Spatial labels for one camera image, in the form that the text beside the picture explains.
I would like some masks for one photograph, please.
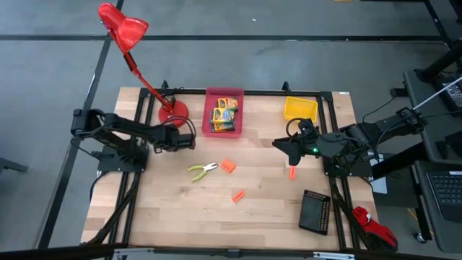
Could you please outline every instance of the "lamp base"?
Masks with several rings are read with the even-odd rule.
[[[185,103],[179,100],[176,100],[175,106],[173,107],[173,112],[169,112],[165,110],[164,108],[160,108],[158,116],[159,116],[159,121],[161,123],[164,123],[167,119],[169,119],[172,116],[182,116],[182,117],[187,118],[189,116],[189,111]],[[181,119],[172,120],[171,122],[174,123],[176,127],[180,127],[185,123],[185,121]]]

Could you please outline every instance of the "wooden tabletop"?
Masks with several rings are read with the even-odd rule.
[[[115,112],[134,118],[140,88],[122,87]],[[333,92],[339,127],[355,123],[348,92]],[[141,175],[131,227],[131,246],[181,246],[198,248],[262,248],[292,250],[338,250],[339,244],[330,214],[328,235],[298,228],[303,190],[330,196],[328,178],[321,159],[304,157],[290,180],[287,156],[271,146],[275,138],[285,137],[283,111],[285,97],[245,96],[243,133],[239,139],[208,138],[201,133],[204,95],[176,95],[189,108],[197,128],[196,148],[179,152],[149,154],[147,169]],[[154,103],[152,125],[158,124],[160,103]],[[324,106],[331,130],[328,107]],[[187,133],[185,126],[180,132]],[[192,165],[221,163],[230,159],[237,164],[231,174],[221,168],[191,183],[197,173]],[[353,206],[361,206],[378,219],[370,186],[360,178],[348,178]],[[82,234],[88,241],[111,216],[116,204],[121,173],[109,173],[95,186]],[[244,190],[238,202],[232,196]],[[117,241],[125,217],[119,225]],[[343,216],[346,243],[351,246],[349,225]]]

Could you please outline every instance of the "orange object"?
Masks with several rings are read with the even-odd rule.
[[[294,180],[295,179],[295,166],[290,166],[289,169],[289,179]]]
[[[228,173],[232,173],[234,169],[236,169],[236,164],[234,164],[233,162],[231,162],[230,160],[226,159],[222,162],[222,164],[220,165],[220,167],[227,171]]]
[[[236,196],[232,198],[234,202],[238,202],[240,199],[244,197],[245,192],[244,191],[239,191]]]

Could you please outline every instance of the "red object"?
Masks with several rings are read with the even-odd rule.
[[[295,179],[295,166],[290,166],[290,169],[289,169],[289,178],[291,180],[294,180]]]
[[[115,41],[121,50],[123,57],[130,69],[130,71],[138,77],[138,79],[146,86],[146,88],[162,103],[162,108],[159,111],[159,117],[162,115],[163,119],[171,116],[188,116],[188,108],[182,102],[175,102],[175,107],[172,107],[170,101],[161,96],[147,80],[143,78],[141,72],[138,70],[133,57],[129,51],[141,40],[146,33],[149,24],[142,19],[126,17],[115,6],[110,3],[103,3],[98,8],[98,14],[103,21],[104,26],[108,29],[109,35]],[[176,120],[176,126],[181,126],[185,121]]]
[[[245,192],[244,191],[239,191],[236,196],[232,198],[234,202],[238,202],[240,199],[244,197]]]
[[[232,173],[233,170],[236,169],[236,164],[226,159],[222,162],[222,164],[220,165],[220,168],[225,170],[228,173]]]
[[[237,98],[237,111],[234,114],[234,131],[212,133],[210,113],[217,107],[218,98]],[[202,132],[206,137],[239,138],[243,132],[244,89],[233,87],[207,87],[205,92]]]
[[[388,227],[373,220],[366,209],[356,207],[353,209],[353,215],[367,234],[373,234],[379,237],[383,242],[387,243],[391,249],[394,251],[398,250],[398,240],[396,236]]]

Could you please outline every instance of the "concrete floor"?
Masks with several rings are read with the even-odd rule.
[[[449,3],[432,3],[451,35],[457,35],[462,28]],[[99,4],[5,0],[0,34],[105,34],[97,17]],[[125,0],[123,11],[148,21],[150,35],[437,35],[422,3]],[[26,174],[6,170],[0,176],[0,251],[35,245],[69,146],[71,112],[84,102],[102,46],[102,41],[0,41],[0,157],[30,167]],[[390,88],[401,86],[404,70],[424,67],[445,51],[444,45],[429,43],[143,41],[132,54],[154,85],[166,79],[172,87],[271,90],[287,80],[293,90],[351,92],[361,119],[389,99]],[[122,86],[140,83],[112,44],[92,107],[113,110]],[[405,105],[410,105],[405,98],[394,100],[370,120]],[[418,136],[396,138],[380,152],[398,152],[418,141]],[[83,144],[89,150],[98,147]],[[51,246],[79,243],[96,165],[79,153]],[[381,223],[398,236],[400,252],[462,259],[439,251],[434,241],[417,243],[411,237],[417,223],[406,209],[378,205],[378,212]]]

